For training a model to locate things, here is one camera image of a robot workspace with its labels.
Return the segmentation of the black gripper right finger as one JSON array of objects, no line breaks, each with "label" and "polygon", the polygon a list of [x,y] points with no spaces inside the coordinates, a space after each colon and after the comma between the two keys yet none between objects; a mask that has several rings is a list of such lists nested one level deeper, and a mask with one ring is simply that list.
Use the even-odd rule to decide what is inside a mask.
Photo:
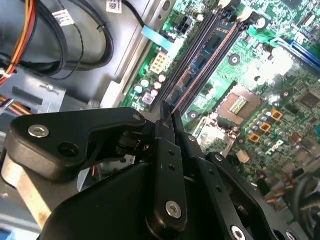
[{"label": "black gripper right finger", "polygon": [[218,152],[204,155],[185,132],[178,110],[173,113],[184,165],[191,167],[205,212],[215,217],[212,229],[222,240],[299,240],[301,237]]}]

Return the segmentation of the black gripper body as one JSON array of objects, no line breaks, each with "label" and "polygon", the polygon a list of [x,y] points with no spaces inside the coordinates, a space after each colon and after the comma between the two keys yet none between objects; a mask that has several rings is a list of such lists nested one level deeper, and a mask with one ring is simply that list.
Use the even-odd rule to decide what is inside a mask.
[{"label": "black gripper body", "polygon": [[222,240],[202,190],[174,163],[140,163],[60,204],[43,240]]}]

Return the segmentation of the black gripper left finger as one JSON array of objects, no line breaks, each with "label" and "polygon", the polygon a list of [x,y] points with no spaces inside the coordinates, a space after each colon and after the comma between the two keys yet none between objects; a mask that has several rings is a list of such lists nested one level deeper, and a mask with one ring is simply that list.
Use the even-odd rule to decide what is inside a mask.
[{"label": "black gripper left finger", "polygon": [[176,164],[183,171],[167,107],[156,122],[130,107],[18,117],[4,144],[4,181],[43,231],[53,211],[82,192],[82,170],[124,155],[135,156],[136,163],[119,172],[138,164]]}]

